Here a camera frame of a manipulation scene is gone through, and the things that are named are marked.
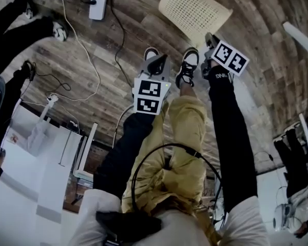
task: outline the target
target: power adapter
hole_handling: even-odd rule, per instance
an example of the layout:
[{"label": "power adapter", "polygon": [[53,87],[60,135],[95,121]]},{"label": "power adapter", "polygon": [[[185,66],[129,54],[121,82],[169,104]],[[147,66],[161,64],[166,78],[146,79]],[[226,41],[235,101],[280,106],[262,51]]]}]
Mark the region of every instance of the power adapter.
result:
[{"label": "power adapter", "polygon": [[91,0],[89,18],[93,20],[102,20],[105,14],[107,0]]}]

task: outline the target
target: yellow pants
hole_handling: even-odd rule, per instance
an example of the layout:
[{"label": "yellow pants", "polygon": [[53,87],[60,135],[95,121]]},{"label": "yellow pants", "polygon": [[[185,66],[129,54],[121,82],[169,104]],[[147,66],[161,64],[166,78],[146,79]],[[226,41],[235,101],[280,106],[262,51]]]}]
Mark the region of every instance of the yellow pants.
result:
[{"label": "yellow pants", "polygon": [[[168,107],[169,104],[166,102],[161,114],[156,116],[152,124],[153,130],[144,139],[134,162],[122,198],[124,213],[133,211],[131,180],[136,168],[151,150],[163,144],[163,121]],[[178,97],[170,105],[169,116],[174,142],[182,143],[201,152],[207,119],[205,105],[195,97]],[[175,147],[169,163],[170,170],[164,169],[164,166],[163,149],[155,151],[142,164],[137,175],[135,189],[138,208],[151,214],[160,206],[173,207],[191,214],[192,208],[198,205],[203,192],[206,174],[203,160],[187,154],[184,149]]]}]

